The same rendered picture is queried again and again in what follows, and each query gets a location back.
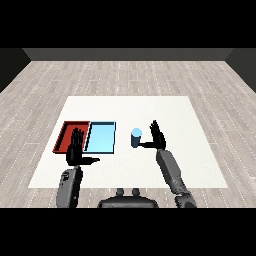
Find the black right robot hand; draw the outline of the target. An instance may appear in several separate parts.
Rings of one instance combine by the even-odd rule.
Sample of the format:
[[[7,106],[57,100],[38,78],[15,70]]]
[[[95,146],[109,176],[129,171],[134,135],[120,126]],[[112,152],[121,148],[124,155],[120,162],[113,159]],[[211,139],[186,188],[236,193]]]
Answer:
[[[144,148],[155,148],[157,150],[166,149],[166,140],[164,134],[160,131],[159,125],[156,120],[154,120],[150,125],[151,135],[153,138],[152,142],[139,143],[139,146]]]

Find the red shallow open box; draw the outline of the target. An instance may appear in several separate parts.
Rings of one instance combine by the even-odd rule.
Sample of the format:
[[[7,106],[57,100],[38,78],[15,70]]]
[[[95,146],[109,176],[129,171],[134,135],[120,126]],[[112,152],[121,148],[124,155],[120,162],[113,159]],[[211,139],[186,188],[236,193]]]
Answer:
[[[68,146],[71,144],[72,132],[75,128],[83,132],[83,139],[86,139],[89,124],[89,121],[65,121],[62,125],[52,152],[55,154],[67,153]]]

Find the dark grey robot body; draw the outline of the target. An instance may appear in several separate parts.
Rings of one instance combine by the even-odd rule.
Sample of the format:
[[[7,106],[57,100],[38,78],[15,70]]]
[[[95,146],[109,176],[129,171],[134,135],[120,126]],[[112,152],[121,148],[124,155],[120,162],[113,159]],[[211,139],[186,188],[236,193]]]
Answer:
[[[158,208],[155,200],[142,197],[138,188],[132,189],[131,196],[124,195],[124,189],[118,188],[116,195],[98,204],[98,208]]]

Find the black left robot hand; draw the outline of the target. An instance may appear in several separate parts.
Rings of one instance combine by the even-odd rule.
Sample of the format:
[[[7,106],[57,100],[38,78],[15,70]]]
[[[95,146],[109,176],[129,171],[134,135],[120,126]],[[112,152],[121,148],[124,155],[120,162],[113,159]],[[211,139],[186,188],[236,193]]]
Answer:
[[[71,142],[68,146],[66,153],[66,161],[69,166],[78,166],[78,165],[91,165],[99,161],[99,158],[93,157],[83,157],[83,136],[84,132],[81,129],[75,128],[72,131]]]

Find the small blue can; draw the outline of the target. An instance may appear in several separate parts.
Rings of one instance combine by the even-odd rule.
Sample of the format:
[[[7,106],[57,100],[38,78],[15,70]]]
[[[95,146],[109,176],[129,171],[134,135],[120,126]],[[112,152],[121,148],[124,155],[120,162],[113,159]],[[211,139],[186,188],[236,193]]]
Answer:
[[[131,132],[131,146],[137,148],[140,143],[142,131],[139,128],[134,128]]]

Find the light blue shallow open box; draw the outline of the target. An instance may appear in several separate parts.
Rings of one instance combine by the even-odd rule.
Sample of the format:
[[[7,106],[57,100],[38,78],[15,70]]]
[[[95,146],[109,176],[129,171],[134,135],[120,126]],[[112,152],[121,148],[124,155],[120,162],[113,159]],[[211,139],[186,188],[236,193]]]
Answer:
[[[84,154],[113,154],[116,123],[114,121],[92,121],[86,135]]]

